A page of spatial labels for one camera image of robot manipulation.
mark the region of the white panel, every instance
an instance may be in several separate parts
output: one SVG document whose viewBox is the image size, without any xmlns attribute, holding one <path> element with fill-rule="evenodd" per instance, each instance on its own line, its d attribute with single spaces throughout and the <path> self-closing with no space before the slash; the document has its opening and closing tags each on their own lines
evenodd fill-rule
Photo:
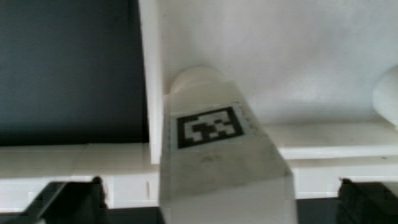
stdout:
<svg viewBox="0 0 398 224">
<path fill-rule="evenodd" d="M 172 75 L 215 67 L 264 124 L 373 119 L 371 90 L 398 63 L 398 1 L 163 2 Z"/>
</svg>

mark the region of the white curved object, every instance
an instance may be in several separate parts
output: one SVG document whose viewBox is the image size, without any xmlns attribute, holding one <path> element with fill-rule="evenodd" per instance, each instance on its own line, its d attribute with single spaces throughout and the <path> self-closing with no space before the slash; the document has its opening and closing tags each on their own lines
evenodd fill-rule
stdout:
<svg viewBox="0 0 398 224">
<path fill-rule="evenodd" d="M 383 119 L 398 127 L 398 66 L 383 73 L 373 90 L 373 107 Z"/>
<path fill-rule="evenodd" d="M 208 67 L 193 67 L 179 73 L 172 82 L 170 93 L 179 92 L 193 86 L 220 82 L 224 79 L 225 78 L 215 69 Z"/>
<path fill-rule="evenodd" d="M 293 175 L 232 81 L 186 70 L 165 96 L 160 209 L 167 224 L 296 223 Z"/>
</svg>

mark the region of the gray surface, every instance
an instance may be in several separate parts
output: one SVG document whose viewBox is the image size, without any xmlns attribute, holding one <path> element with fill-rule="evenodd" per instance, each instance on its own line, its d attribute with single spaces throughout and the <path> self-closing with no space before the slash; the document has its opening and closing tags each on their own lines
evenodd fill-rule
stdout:
<svg viewBox="0 0 398 224">
<path fill-rule="evenodd" d="M 145 141 L 136 10 L 0 0 L 0 145 Z"/>
</svg>

